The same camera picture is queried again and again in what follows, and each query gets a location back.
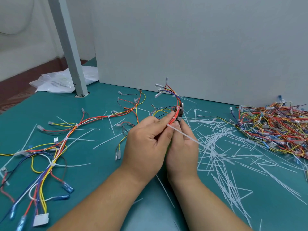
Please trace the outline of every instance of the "hand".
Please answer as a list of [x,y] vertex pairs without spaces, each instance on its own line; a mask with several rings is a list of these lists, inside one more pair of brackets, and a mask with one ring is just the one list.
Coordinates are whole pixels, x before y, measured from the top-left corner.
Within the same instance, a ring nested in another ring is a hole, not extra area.
[[128,133],[120,169],[147,184],[163,165],[174,131],[167,127],[167,123],[174,115],[172,111],[161,120],[149,116],[132,128]]
[[[173,127],[194,138],[193,132],[182,119],[179,122],[171,124]],[[198,144],[180,132],[174,131],[172,144],[167,154],[166,164],[169,182],[175,183],[183,180],[198,178]]]

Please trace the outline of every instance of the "white partition panel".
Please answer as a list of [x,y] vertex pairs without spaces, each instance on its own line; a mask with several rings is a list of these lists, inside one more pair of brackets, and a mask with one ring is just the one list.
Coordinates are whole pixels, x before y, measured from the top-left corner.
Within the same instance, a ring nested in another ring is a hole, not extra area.
[[308,0],[91,0],[100,82],[263,106],[302,104]]

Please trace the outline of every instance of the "left hand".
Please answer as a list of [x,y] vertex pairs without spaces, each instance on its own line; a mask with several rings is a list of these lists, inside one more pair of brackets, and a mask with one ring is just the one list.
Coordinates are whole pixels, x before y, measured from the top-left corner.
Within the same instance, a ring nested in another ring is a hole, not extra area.
[[173,135],[166,125],[174,115],[172,111],[161,120],[149,116],[129,131],[121,170],[145,184],[157,174]]

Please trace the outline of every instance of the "white plastic bag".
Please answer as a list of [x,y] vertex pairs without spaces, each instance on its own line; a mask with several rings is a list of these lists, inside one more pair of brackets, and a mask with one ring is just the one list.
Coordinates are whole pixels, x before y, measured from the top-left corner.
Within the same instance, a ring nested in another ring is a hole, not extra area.
[[[86,85],[98,81],[98,70],[94,66],[82,66]],[[36,91],[47,91],[50,93],[71,93],[75,91],[69,69],[65,71],[42,74],[38,80],[29,83],[36,87]]]

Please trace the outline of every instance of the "gray pole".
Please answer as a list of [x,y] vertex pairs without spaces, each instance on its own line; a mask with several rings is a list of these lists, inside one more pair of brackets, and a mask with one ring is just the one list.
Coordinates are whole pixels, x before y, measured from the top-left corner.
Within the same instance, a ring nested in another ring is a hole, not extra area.
[[48,0],[48,2],[61,41],[64,56],[68,68],[70,69],[76,95],[79,97],[85,97],[88,95],[88,90],[84,80],[66,0]]

